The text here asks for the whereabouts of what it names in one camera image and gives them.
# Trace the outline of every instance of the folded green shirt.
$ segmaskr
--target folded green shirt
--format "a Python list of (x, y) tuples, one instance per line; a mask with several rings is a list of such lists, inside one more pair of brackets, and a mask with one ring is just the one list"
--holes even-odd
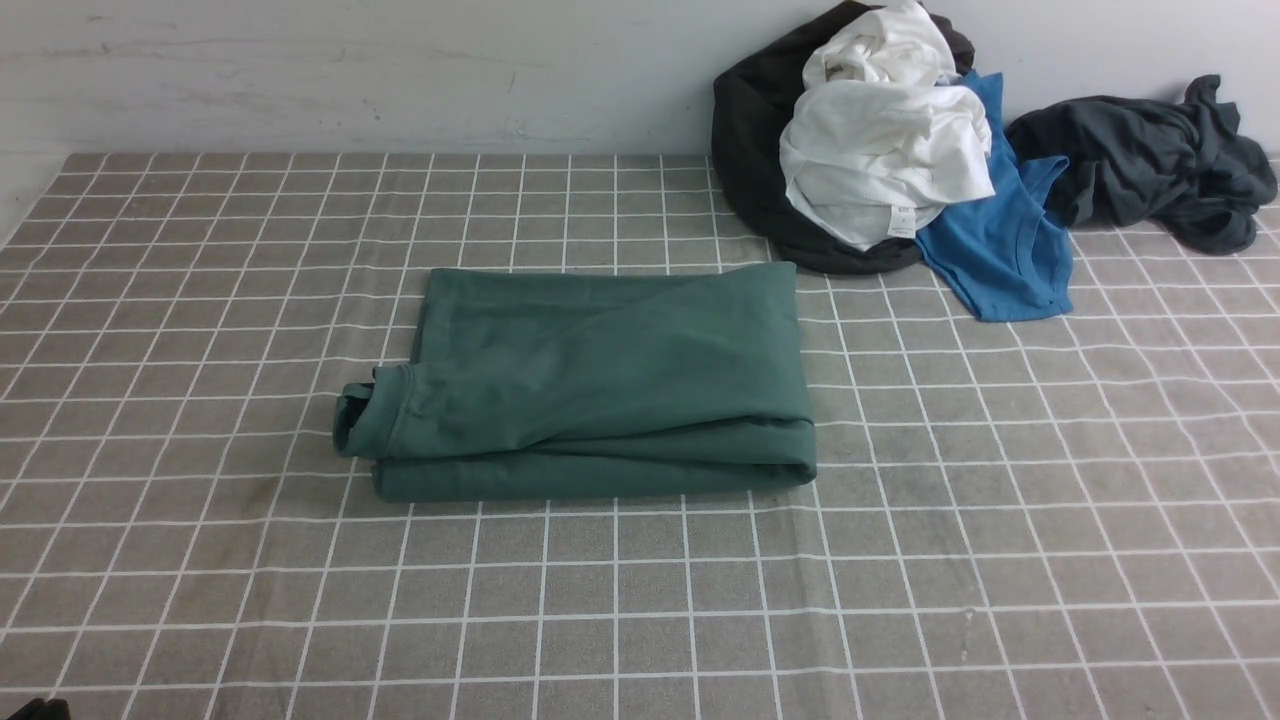
[(338, 397), (389, 501), (781, 488), (817, 473), (795, 266), (431, 272), (406, 365)]

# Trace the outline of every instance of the black garment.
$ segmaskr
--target black garment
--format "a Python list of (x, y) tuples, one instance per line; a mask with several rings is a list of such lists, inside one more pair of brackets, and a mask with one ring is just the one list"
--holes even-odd
[(70, 720), (72, 711), (65, 700), (36, 698), (22, 706), (9, 720)]
[(1219, 102), (1219, 76), (1196, 78), (1181, 104), (1082, 97), (1028, 113), (1005, 133), (1019, 160), (1066, 155), (1046, 206), (1066, 224), (1152, 218), (1210, 255), (1253, 243), (1258, 206), (1276, 176), (1257, 142), (1239, 135), (1234, 102)]
[[(786, 196), (778, 138), (804, 92), (800, 70), (814, 50), (872, 8), (844, 1), (716, 78), (712, 163), (724, 200), (753, 231), (773, 241), (782, 258), (820, 273), (870, 274), (920, 261), (911, 240), (891, 238), (863, 252), (831, 237)], [(973, 68), (973, 45), (933, 15), (960, 74)]]

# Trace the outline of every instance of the white wall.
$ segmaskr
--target white wall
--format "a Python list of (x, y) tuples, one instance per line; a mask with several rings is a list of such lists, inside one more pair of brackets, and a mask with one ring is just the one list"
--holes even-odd
[[(705, 151), (710, 82), (831, 0), (6, 0), (0, 151)], [(1225, 76), (1280, 149), (1276, 0), (932, 0), (1007, 115)]]

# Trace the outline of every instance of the clothing tag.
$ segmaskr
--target clothing tag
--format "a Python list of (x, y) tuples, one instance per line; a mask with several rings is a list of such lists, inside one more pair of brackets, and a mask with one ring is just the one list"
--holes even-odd
[(897, 205), (892, 208), (892, 214), (888, 218), (888, 236), (908, 240), (915, 237), (915, 208), (899, 208)]

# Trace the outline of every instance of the blue t-shirt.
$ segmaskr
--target blue t-shirt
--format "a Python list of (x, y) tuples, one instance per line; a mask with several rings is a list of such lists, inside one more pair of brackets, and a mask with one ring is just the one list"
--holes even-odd
[(951, 205), (922, 228), (915, 242), (924, 263), (979, 320), (1038, 320), (1070, 313), (1071, 241), (1044, 213), (1044, 200), (1066, 169), (1066, 158), (1019, 165), (1004, 132), (1004, 77), (973, 72), (960, 85), (973, 90), (987, 109), (992, 133), (987, 168), (996, 195)]

